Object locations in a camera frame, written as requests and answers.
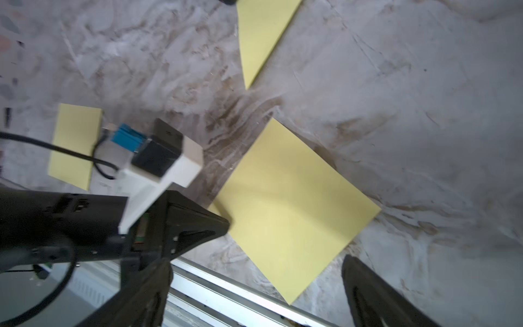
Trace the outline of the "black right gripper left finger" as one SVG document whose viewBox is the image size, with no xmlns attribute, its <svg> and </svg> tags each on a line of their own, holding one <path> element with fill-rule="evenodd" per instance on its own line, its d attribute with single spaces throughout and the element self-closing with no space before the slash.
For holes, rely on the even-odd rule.
<svg viewBox="0 0 523 327">
<path fill-rule="evenodd" d="M 78 325 L 161 326 L 172 279 L 170 260 L 155 260 Z"/>
</svg>

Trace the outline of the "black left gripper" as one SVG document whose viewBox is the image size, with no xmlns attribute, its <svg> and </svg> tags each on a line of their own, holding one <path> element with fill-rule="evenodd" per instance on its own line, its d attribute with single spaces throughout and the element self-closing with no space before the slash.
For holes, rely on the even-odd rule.
<svg viewBox="0 0 523 327">
<path fill-rule="evenodd" d="M 1 189 L 1 272 L 21 265 L 121 260 L 123 279 L 160 258 L 162 247 L 149 227 L 138 242 L 138 224 L 118 229 L 127 197 Z M 227 234 L 230 222 L 180 192 L 162 196 L 163 256 L 174 260 Z"/>
</svg>

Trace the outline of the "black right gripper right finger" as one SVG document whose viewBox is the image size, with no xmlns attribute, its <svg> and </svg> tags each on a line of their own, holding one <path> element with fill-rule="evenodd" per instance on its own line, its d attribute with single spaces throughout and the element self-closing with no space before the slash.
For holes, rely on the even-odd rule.
<svg viewBox="0 0 523 327">
<path fill-rule="evenodd" d="M 358 258 L 345 256 L 342 278 L 356 326 L 438 327 Z"/>
</svg>

